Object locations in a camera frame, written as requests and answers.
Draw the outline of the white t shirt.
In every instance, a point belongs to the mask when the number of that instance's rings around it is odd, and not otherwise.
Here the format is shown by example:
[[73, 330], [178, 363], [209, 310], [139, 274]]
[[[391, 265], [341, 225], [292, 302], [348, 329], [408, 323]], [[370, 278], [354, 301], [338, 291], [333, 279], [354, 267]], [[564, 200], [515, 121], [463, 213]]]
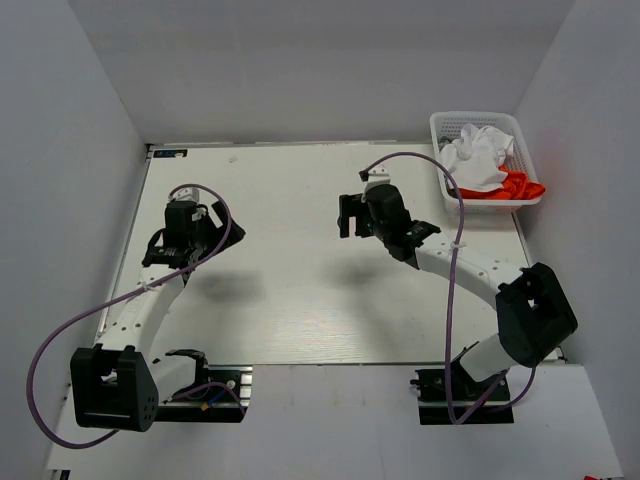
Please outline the white t shirt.
[[507, 174], [500, 168], [513, 151], [513, 136], [492, 126], [467, 123], [460, 137], [440, 150], [440, 162], [460, 190], [488, 192], [502, 186]]

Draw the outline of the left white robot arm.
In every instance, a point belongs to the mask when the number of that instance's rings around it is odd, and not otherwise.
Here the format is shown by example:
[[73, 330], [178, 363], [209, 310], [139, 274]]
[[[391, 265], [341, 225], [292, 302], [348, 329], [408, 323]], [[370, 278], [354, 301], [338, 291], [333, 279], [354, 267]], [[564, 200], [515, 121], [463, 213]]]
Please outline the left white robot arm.
[[204, 352], [174, 348], [156, 356], [152, 346], [195, 264], [244, 235], [220, 201], [206, 206], [187, 196], [166, 204], [164, 226], [152, 235], [142, 259], [141, 293], [125, 301], [93, 347], [79, 348], [71, 358], [79, 426], [144, 432], [164, 404], [209, 392], [212, 377]]

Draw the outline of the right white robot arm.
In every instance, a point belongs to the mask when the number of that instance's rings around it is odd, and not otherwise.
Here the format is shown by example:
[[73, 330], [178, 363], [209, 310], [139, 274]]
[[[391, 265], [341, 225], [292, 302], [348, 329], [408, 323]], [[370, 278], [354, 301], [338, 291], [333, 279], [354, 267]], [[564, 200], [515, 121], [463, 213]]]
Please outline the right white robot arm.
[[503, 370], [538, 366], [578, 327], [549, 266], [517, 267], [455, 245], [437, 226], [412, 219], [393, 185], [340, 196], [337, 224], [341, 237], [376, 237], [395, 260], [451, 279], [496, 311], [496, 333], [452, 361], [452, 388], [463, 398], [477, 397]]

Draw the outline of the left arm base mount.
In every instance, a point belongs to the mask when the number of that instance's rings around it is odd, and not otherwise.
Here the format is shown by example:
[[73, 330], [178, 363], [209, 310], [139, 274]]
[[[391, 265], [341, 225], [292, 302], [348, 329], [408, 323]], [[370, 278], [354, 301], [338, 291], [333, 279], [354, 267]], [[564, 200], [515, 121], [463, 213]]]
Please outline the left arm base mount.
[[161, 423], [238, 424], [248, 411], [252, 366], [208, 366], [206, 388], [184, 398], [161, 403], [155, 421]]

